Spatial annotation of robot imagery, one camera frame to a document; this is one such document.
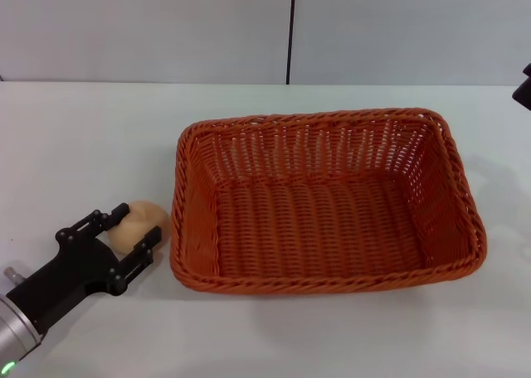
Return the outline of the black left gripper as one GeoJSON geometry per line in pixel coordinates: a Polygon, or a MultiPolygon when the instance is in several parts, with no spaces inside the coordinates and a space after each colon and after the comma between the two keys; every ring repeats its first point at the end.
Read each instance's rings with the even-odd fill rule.
{"type": "Polygon", "coordinates": [[[97,235],[116,227],[129,214],[121,203],[110,213],[92,211],[56,234],[57,255],[7,294],[39,333],[47,332],[93,293],[119,296],[153,263],[153,248],[162,239],[156,225],[118,261],[97,235]]]}

